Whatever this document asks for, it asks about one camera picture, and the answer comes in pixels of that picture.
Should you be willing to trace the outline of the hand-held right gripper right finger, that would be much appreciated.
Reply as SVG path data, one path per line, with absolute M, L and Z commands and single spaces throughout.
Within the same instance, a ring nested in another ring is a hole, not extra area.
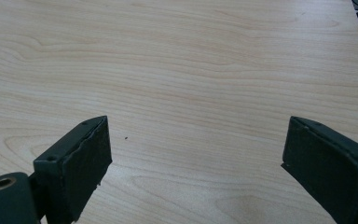
M 291 117 L 282 168 L 337 224 L 358 224 L 358 143 L 317 121 Z

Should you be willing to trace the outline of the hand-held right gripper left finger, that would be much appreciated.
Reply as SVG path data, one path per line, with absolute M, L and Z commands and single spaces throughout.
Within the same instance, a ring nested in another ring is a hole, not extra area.
M 35 182 L 47 197 L 39 204 L 39 213 L 47 218 L 48 224 L 71 224 L 79 220 L 111 162 L 106 116 L 79 123 L 37 157 Z

